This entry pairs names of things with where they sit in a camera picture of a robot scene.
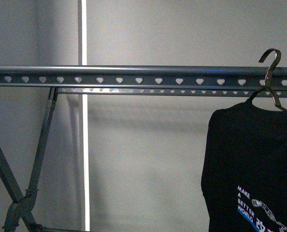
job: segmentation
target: hanger hook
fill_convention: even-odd
[[[269,88],[270,87],[270,81],[273,75],[273,71],[275,69],[275,67],[278,65],[278,63],[281,60],[281,51],[278,49],[274,49],[274,48],[270,48],[268,49],[259,59],[259,63],[263,63],[265,61],[265,59],[267,58],[267,56],[271,53],[275,51],[275,59],[273,61],[273,63],[271,64],[271,66],[268,68],[266,76],[265,76],[265,82],[264,82],[264,87],[265,88]]]

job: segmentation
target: vertical light strip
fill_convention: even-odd
[[[86,27],[86,0],[81,0],[82,21],[82,65],[87,65],[87,27]]]
[[[78,44],[79,65],[87,65],[87,26],[86,26],[86,0],[78,1]],[[82,114],[82,152],[84,162],[84,191],[85,191],[85,231],[90,231],[90,187],[89,187],[89,145],[88,145],[88,107],[87,94],[81,97]]]
[[[85,184],[85,230],[90,231],[90,187],[89,187],[89,146],[87,121],[87,94],[82,95],[83,155]]]

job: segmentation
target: heart-shaped hole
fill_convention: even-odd
[[[10,76],[6,76],[6,77],[4,77],[4,79],[5,79],[8,83],[12,81],[12,78],[11,78]]]
[[[39,80],[40,80],[40,82],[45,83],[45,82],[46,82],[46,77],[41,76],[41,77],[39,78]]]
[[[182,79],[182,78],[177,78],[177,79],[176,79],[176,83],[177,83],[178,85],[182,84],[182,82],[183,82],[183,79]]]
[[[281,83],[283,86],[287,86],[287,80],[282,80]]]
[[[264,86],[265,80],[260,80],[259,83],[260,83],[261,86]]]
[[[162,78],[155,78],[155,82],[160,85],[162,83],[163,79]]]
[[[223,85],[225,83],[225,80],[224,79],[218,79],[216,81],[219,85]]]
[[[25,83],[29,81],[29,77],[28,76],[23,76],[21,78]]]
[[[59,81],[59,83],[62,83],[64,81],[64,77],[58,76],[57,77],[57,81]]]
[[[246,80],[245,79],[239,79],[238,80],[238,83],[243,86],[245,83],[246,83]]]
[[[104,78],[98,77],[96,78],[96,81],[101,84],[104,81]]]
[[[136,81],[138,84],[141,84],[141,83],[143,82],[143,79],[140,78],[140,77],[137,77],[137,78],[135,79],[135,81]]]
[[[123,81],[123,78],[121,78],[121,77],[117,77],[115,80],[116,80],[119,84],[121,84],[121,83],[122,83],[122,81]]]
[[[82,81],[81,77],[75,77],[75,82],[77,82],[78,84]]]
[[[201,79],[201,78],[196,79],[196,83],[198,85],[201,85],[203,83],[203,79]]]

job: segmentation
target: metal hanger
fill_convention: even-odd
[[[273,102],[274,102],[274,105],[275,107],[277,107],[278,109],[280,110],[287,110],[286,108],[284,108],[281,103],[280,103],[280,100],[279,100],[279,97],[277,95],[277,93],[271,89],[270,87],[270,82],[271,82],[271,78],[272,78],[272,75],[273,75],[273,71],[275,69],[275,67],[277,66],[277,64],[280,62],[281,60],[281,51],[277,50],[277,49],[274,49],[274,48],[270,48],[268,49],[262,56],[261,58],[259,59],[259,63],[263,63],[265,61],[265,59],[267,58],[267,56],[271,53],[275,51],[275,59],[273,61],[273,63],[271,64],[271,66],[268,68],[267,70],[267,73],[266,73],[266,76],[265,76],[265,82],[264,82],[264,86],[258,90],[256,90],[252,95],[251,97],[249,98],[249,100],[252,102],[252,100],[256,97],[256,95],[258,93],[260,93],[261,91],[264,91],[264,90],[268,90],[272,96],[273,96]]]

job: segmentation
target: gray wall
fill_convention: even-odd
[[[0,65],[77,64],[77,1],[0,0]],[[0,146],[24,194],[47,94],[47,88],[0,87]],[[33,210],[47,227],[81,229],[78,131],[78,97],[59,96]],[[10,204],[0,179],[0,231]],[[27,231],[22,220],[16,231]]]
[[[88,1],[88,65],[287,66],[287,1]],[[89,96],[91,230],[207,231],[208,121],[245,98]],[[287,100],[281,100],[287,106]],[[275,110],[272,99],[255,105]]]

